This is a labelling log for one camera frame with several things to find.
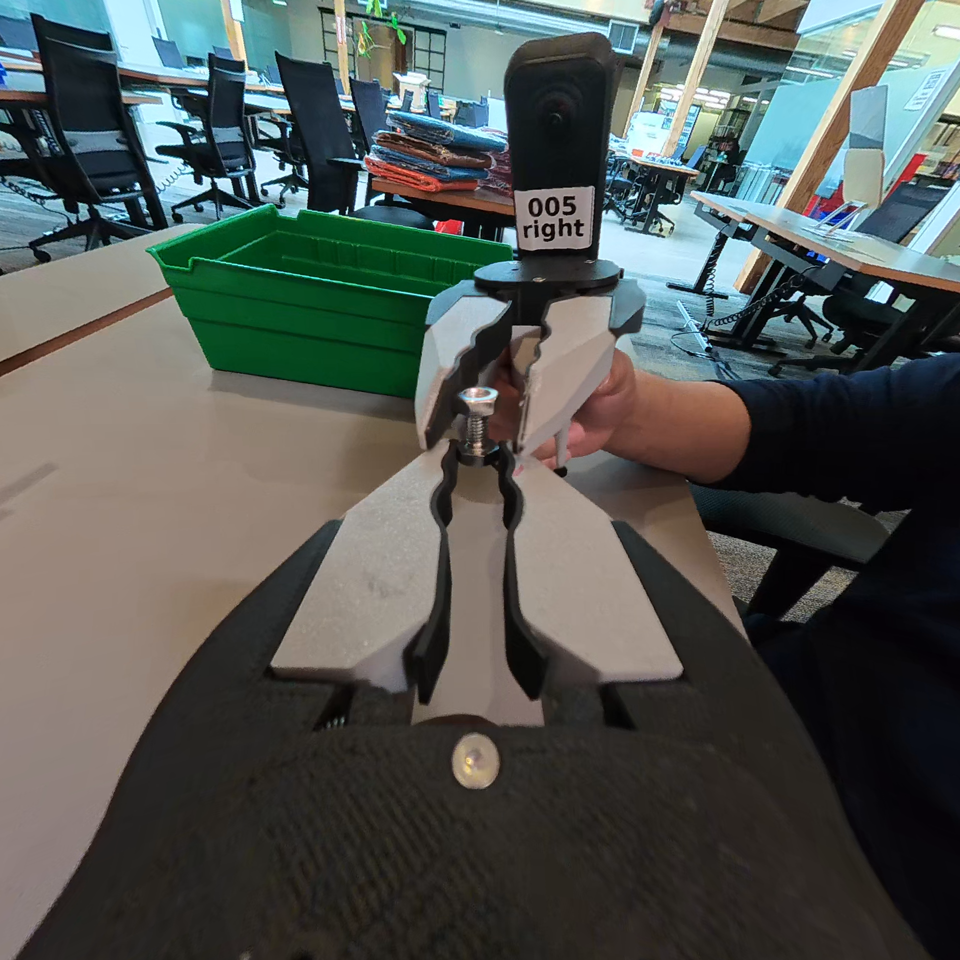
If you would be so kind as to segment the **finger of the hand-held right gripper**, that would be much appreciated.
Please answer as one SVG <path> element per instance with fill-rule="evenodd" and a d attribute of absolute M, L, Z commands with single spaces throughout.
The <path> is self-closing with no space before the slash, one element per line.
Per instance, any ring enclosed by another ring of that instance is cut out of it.
<path fill-rule="evenodd" d="M 429 303 L 414 391 L 415 430 L 434 449 L 463 416 L 457 395 L 484 386 L 481 376 L 510 345 L 515 303 L 490 294 L 438 294 Z"/>
<path fill-rule="evenodd" d="M 566 464 L 573 417 L 613 365 L 614 303 L 611 295 L 574 295 L 548 303 L 544 335 L 526 373 L 517 454 L 532 456 L 553 439 L 557 464 Z"/>

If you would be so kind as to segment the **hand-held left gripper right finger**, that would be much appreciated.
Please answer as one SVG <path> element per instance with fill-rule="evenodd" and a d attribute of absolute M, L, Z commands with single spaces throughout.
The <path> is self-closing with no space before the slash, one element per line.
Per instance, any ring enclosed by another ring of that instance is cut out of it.
<path fill-rule="evenodd" d="M 506 658 L 526 696 L 678 679 L 680 658 L 606 511 L 509 449 L 501 495 Z"/>

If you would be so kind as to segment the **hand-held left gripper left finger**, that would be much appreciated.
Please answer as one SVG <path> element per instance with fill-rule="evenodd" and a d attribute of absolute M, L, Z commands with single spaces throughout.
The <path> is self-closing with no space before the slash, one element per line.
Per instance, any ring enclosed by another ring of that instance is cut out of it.
<path fill-rule="evenodd" d="M 428 704 L 450 644 L 454 444 L 421 453 L 346 512 L 270 668 L 278 677 L 416 689 Z"/>

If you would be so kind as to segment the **silver hex bolt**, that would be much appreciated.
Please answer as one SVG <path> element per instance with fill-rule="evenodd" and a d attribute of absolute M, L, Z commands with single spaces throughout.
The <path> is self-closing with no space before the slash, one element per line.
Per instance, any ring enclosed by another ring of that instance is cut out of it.
<path fill-rule="evenodd" d="M 472 411 L 462 417 L 460 436 L 456 441 L 459 462 L 469 467 L 486 467 L 498 461 L 500 444 L 490 434 L 494 414 Z"/>

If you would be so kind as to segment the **green plastic bin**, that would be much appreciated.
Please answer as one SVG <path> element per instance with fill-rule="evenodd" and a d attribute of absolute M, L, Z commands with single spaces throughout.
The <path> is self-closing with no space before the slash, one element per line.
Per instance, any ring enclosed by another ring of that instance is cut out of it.
<path fill-rule="evenodd" d="M 435 296 L 508 244 L 271 205 L 149 247 L 211 369 L 414 398 Z"/>

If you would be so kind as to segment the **person's right forearm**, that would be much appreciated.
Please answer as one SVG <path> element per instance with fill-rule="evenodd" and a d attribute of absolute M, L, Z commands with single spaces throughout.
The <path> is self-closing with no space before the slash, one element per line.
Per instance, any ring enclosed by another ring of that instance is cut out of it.
<path fill-rule="evenodd" d="M 810 380 L 637 380 L 625 459 L 747 493 L 958 503 L 957 356 Z"/>

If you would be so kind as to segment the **person's right hand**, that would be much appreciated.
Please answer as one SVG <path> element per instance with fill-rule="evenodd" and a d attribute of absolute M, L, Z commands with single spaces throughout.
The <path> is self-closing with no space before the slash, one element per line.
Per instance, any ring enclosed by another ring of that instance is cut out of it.
<path fill-rule="evenodd" d="M 498 391 L 498 400 L 488 422 L 488 433 L 495 441 L 510 441 L 517 432 L 522 401 L 522 380 L 515 370 L 510 348 L 500 354 L 490 373 L 490 385 Z M 568 459 L 602 450 L 613 438 L 637 398 L 635 373 L 630 357 L 615 349 L 607 377 L 571 420 L 566 442 Z"/>

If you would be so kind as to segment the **stack of folded cloths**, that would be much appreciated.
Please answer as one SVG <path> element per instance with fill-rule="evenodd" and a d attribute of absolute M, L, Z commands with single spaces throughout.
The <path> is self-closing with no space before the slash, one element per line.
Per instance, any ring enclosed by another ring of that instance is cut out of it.
<path fill-rule="evenodd" d="M 364 156 L 368 174 L 395 185 L 439 193 L 488 189 L 509 197 L 513 175 L 507 134 L 427 114 L 394 110 Z"/>

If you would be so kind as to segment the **grey power strip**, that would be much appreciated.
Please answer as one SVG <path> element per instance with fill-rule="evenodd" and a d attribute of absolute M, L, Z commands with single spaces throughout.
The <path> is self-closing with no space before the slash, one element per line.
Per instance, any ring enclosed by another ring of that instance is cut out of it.
<path fill-rule="evenodd" d="M 702 321 L 693 318 L 690 309 L 682 300 L 676 300 L 676 307 L 680 319 L 680 327 L 671 335 L 671 345 L 688 357 L 702 359 L 711 363 L 719 363 L 722 357 L 708 339 Z"/>

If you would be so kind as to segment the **green hanging plant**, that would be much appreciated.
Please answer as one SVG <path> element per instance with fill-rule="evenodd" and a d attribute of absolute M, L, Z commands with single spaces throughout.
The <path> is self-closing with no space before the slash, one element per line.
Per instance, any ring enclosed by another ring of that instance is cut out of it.
<path fill-rule="evenodd" d="M 371 59 L 375 50 L 386 50 L 398 64 L 405 64 L 407 31 L 387 1 L 358 2 L 362 8 L 353 27 L 355 53 Z"/>

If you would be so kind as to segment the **dark grey office chair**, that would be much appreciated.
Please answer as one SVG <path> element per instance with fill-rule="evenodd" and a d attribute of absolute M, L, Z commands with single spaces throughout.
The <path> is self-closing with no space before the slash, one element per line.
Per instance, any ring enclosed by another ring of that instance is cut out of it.
<path fill-rule="evenodd" d="M 705 529 L 774 549 L 746 617 L 782 618 L 833 568 L 858 572 L 890 532 L 857 507 L 795 493 L 750 493 L 689 485 Z"/>

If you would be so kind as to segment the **black office chair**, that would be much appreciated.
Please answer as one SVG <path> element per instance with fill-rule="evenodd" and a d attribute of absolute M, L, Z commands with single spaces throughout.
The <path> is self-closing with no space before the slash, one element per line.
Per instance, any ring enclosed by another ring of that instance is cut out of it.
<path fill-rule="evenodd" d="M 31 162 L 43 186 L 76 219 L 30 242 L 82 238 L 91 251 L 168 226 L 138 127 L 123 100 L 114 42 L 106 32 L 30 15 L 42 66 L 45 146 Z"/>
<path fill-rule="evenodd" d="M 185 163 L 194 180 L 209 180 L 209 188 L 198 195 L 172 204 L 175 223 L 184 221 L 182 209 L 203 212 L 212 205 L 220 219 L 225 207 L 251 210 L 260 205 L 256 181 L 256 159 L 245 108 L 246 67 L 230 55 L 211 52 L 207 56 L 206 96 L 197 105 L 200 127 L 169 121 L 159 126 L 176 131 L 179 145 L 159 145 L 158 155 Z"/>
<path fill-rule="evenodd" d="M 822 318 L 838 334 L 828 354 L 785 356 L 768 368 L 772 377 L 786 368 L 845 375 L 888 366 L 903 359 L 958 355 L 958 268 L 901 245 L 909 230 L 946 197 L 940 182 L 897 186 L 880 210 L 855 231 L 848 269 L 825 293 Z"/>
<path fill-rule="evenodd" d="M 366 166 L 354 150 L 331 66 L 280 52 L 274 58 L 306 161 L 308 210 L 433 232 L 434 222 L 409 205 L 355 206 Z"/>

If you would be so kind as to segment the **person's dark clothing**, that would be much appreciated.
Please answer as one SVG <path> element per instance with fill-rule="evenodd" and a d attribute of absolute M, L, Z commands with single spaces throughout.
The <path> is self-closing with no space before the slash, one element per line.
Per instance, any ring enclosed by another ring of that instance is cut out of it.
<path fill-rule="evenodd" d="M 808 621 L 747 626 L 890 899 L 931 957 L 958 958 L 958 502 L 915 505 Z"/>

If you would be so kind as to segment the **wooden post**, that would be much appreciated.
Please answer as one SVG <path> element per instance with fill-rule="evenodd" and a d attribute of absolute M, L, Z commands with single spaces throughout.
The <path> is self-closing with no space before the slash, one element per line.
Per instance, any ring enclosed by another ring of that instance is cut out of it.
<path fill-rule="evenodd" d="M 806 66 L 814 90 L 799 94 L 792 112 L 777 114 L 779 123 L 765 120 L 761 138 L 774 135 L 799 144 L 797 161 L 774 204 L 803 213 L 822 185 L 843 146 L 850 124 L 850 99 L 856 90 L 871 88 L 882 78 L 899 50 L 923 1 L 810 1 L 798 23 L 798 55 L 826 57 L 834 66 Z"/>
<path fill-rule="evenodd" d="M 714 44 L 723 20 L 726 17 L 729 5 L 730 1 L 711 2 L 679 94 L 668 135 L 661 151 L 665 157 L 672 156 L 679 145 L 690 114 L 690 108 L 693 104 L 694 95 L 700 86 L 703 74 L 714 51 Z"/>

